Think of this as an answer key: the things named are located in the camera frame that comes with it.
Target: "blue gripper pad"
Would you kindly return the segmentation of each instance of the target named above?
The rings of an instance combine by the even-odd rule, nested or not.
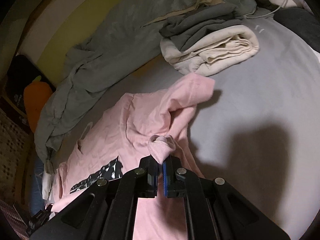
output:
[[[167,173],[166,173],[166,164],[163,163],[163,189],[164,189],[164,196],[168,196],[168,180],[167,180]]]

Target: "gray towel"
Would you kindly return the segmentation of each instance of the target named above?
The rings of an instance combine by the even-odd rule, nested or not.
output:
[[[220,3],[169,17],[159,33],[170,38],[178,50],[185,51],[209,33],[240,25],[243,16],[236,9],[234,4]]]

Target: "folded towel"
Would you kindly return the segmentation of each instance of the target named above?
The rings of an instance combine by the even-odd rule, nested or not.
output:
[[[206,35],[183,52],[167,38],[162,38],[160,48],[164,59],[181,74],[210,76],[255,55],[259,42],[248,27],[236,25]]]
[[[185,51],[211,32],[240,25],[243,16],[232,3],[198,8],[185,15],[169,17],[159,33],[170,38],[180,51]]]

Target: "yellow wall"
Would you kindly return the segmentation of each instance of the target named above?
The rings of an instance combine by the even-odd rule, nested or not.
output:
[[[61,25],[37,62],[37,66],[55,86],[61,82],[67,51],[90,36],[119,1],[86,0]]]

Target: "blue fabric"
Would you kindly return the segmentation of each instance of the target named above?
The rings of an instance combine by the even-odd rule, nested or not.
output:
[[[42,199],[43,170],[44,164],[37,155],[35,159],[34,172],[32,174],[32,184],[29,201],[31,216],[34,216],[39,210],[44,209],[44,200]]]

